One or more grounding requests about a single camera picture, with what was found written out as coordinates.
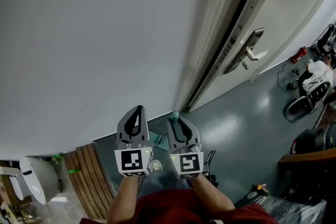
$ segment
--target red object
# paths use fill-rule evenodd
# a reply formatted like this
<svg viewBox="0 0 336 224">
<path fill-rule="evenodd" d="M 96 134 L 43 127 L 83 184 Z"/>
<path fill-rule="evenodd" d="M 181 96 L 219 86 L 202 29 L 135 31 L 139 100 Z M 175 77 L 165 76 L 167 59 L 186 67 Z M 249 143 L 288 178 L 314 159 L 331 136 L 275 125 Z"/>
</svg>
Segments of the red object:
<svg viewBox="0 0 336 224">
<path fill-rule="evenodd" d="M 259 204 L 217 213 L 225 224 L 278 224 Z M 210 216 L 197 194 L 192 189 L 163 190 L 140 198 L 134 218 L 129 223 L 140 224 L 206 224 Z M 94 224 L 95 221 L 82 219 L 80 224 Z"/>
<path fill-rule="evenodd" d="M 304 55 L 307 54 L 306 47 L 302 47 L 296 54 L 294 54 L 290 60 L 292 63 L 297 63 Z"/>
</svg>

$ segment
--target plastic bag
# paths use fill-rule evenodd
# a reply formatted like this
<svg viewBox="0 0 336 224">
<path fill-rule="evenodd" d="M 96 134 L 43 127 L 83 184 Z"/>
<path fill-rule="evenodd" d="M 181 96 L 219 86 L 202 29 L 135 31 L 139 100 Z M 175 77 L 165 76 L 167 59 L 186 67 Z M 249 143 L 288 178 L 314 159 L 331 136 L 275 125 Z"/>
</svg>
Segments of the plastic bag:
<svg viewBox="0 0 336 224">
<path fill-rule="evenodd" d="M 302 205 L 273 196 L 256 196 L 245 203 L 251 204 L 260 204 L 279 224 L 320 224 L 327 206 L 323 199 Z"/>
</svg>

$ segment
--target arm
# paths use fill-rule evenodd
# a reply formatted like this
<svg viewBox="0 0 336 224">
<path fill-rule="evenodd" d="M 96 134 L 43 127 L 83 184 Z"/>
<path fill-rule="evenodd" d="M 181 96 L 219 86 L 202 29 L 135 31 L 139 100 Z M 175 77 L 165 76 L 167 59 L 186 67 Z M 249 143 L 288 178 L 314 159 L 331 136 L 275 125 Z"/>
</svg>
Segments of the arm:
<svg viewBox="0 0 336 224">
<path fill-rule="evenodd" d="M 220 219 L 220 213 L 235 209 L 232 201 L 221 193 L 211 182 L 200 174 L 191 179 L 194 191 L 213 219 Z"/>
<path fill-rule="evenodd" d="M 137 203 L 138 177 L 124 177 L 113 201 L 107 224 L 121 223 L 134 217 Z"/>
</svg>

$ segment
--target black equipment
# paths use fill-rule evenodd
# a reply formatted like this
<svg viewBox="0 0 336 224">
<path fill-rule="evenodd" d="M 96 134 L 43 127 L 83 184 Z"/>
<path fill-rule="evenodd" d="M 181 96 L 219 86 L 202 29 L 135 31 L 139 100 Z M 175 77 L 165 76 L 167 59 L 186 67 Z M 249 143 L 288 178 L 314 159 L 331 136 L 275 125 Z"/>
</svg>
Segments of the black equipment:
<svg viewBox="0 0 336 224">
<path fill-rule="evenodd" d="M 323 82 L 307 96 L 301 96 L 287 107 L 285 117 L 288 121 L 294 122 L 311 113 L 323 103 L 324 97 L 330 88 L 329 82 Z"/>
<path fill-rule="evenodd" d="M 326 57 L 331 57 L 333 62 L 336 60 L 336 52 L 334 50 L 334 40 L 335 26 L 330 24 L 327 28 L 325 34 L 310 47 L 310 50 L 315 52 L 319 60 L 324 61 Z"/>
<path fill-rule="evenodd" d="M 305 130 L 293 142 L 291 154 L 303 154 L 335 148 L 336 123 Z"/>
</svg>

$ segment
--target sneaker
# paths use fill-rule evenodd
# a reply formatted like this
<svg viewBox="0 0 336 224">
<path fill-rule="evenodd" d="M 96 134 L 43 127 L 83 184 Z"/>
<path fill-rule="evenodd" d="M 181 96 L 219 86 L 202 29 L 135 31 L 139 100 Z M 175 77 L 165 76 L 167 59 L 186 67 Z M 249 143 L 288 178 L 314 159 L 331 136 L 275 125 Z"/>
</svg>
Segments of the sneaker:
<svg viewBox="0 0 336 224">
<path fill-rule="evenodd" d="M 157 171 L 157 170 L 162 171 L 162 165 L 157 159 L 154 159 L 152 161 L 152 164 L 151 164 L 151 172 L 154 172 L 154 171 Z"/>
</svg>

